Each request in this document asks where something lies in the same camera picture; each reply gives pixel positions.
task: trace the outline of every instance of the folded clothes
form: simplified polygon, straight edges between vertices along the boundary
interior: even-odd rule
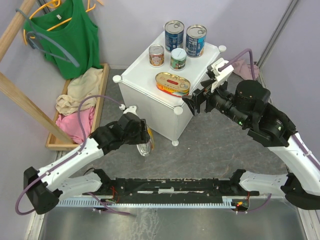
[[[73,114],[78,111],[83,99],[99,94],[102,72],[103,69],[91,67],[85,74],[73,79],[68,85],[67,95],[60,95],[56,99],[55,108],[57,111],[65,116]],[[81,111],[94,107],[96,103],[96,97],[88,99],[81,106]]]
[[[233,72],[242,77],[244,80],[253,80],[250,64],[246,64],[246,60],[240,59],[233,63],[232,67],[234,68]],[[257,79],[260,73],[259,67],[253,65],[253,71],[255,78]]]
[[[91,127],[94,121],[95,108],[90,107],[84,111],[80,112],[81,123],[84,128],[86,138],[91,133]],[[59,114],[57,121],[55,122],[59,128],[61,128],[69,137],[77,144],[82,144],[84,142],[84,135],[81,131],[78,113],[72,113],[68,116],[63,116]]]

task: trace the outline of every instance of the wooden pole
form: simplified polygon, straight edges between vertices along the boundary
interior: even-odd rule
[[[26,15],[29,14],[36,0],[24,0],[20,9]],[[0,38],[0,62],[4,58],[8,48],[25,22],[25,17],[17,12],[9,26]],[[55,137],[65,143],[73,143],[71,138],[63,132],[36,104],[34,104],[19,88],[17,88],[5,75],[0,72],[0,91],[30,114],[42,124]]]

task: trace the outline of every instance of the orange hanger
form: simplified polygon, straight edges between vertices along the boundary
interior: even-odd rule
[[[97,0],[98,3],[100,3],[102,6],[104,6],[104,3],[101,1],[101,0]],[[46,4],[42,5],[41,7],[39,7],[31,16],[30,16],[30,19],[32,19],[40,10],[44,9],[45,7],[48,7],[48,8],[57,8],[59,7],[61,4],[61,0],[52,0],[50,2],[47,2]],[[90,12],[91,10],[95,9],[96,8],[96,4],[93,5],[93,7],[90,8],[90,0],[88,0],[88,5],[87,5],[87,10],[85,11],[86,13],[87,12]],[[49,29],[47,29],[47,31],[51,31],[52,29],[55,29],[59,26],[61,26],[62,24],[65,24],[67,22],[69,22],[70,20],[72,19],[72,17],[58,23],[57,25],[53,26],[53,27],[50,27]],[[27,38],[26,38],[26,30],[24,29],[23,30],[23,41],[24,41],[24,44],[27,45]]]

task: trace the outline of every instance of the pink cloth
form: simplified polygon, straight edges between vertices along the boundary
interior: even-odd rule
[[[239,75],[240,77],[242,77],[244,80],[253,80],[250,64],[246,64],[246,60],[240,59],[236,61],[234,64],[232,64],[232,67],[234,68],[233,72]],[[259,77],[259,72],[260,72],[259,67],[256,65],[253,65],[253,69],[254,69],[254,76],[257,79]]]
[[[85,136],[88,137],[91,133],[92,123],[94,121],[95,108],[92,106],[84,111],[80,112],[80,119],[83,125]],[[55,122],[59,128],[61,128],[69,137],[77,144],[84,142],[84,135],[81,132],[81,128],[78,122],[78,113],[72,113],[68,116],[59,114],[57,121]]]

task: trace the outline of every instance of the green tank top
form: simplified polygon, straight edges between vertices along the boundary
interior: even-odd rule
[[[67,20],[69,22],[47,31],[47,29]],[[45,58],[57,65],[65,79],[77,78],[89,68],[100,69],[98,27],[90,20],[86,13],[82,0],[65,0],[57,9],[43,16],[33,17],[34,29],[60,44],[80,64],[74,66],[71,62],[55,58],[50,54],[44,54]],[[24,29],[32,31],[28,22]],[[63,53],[55,45],[45,39],[39,40],[46,52],[63,57]]]

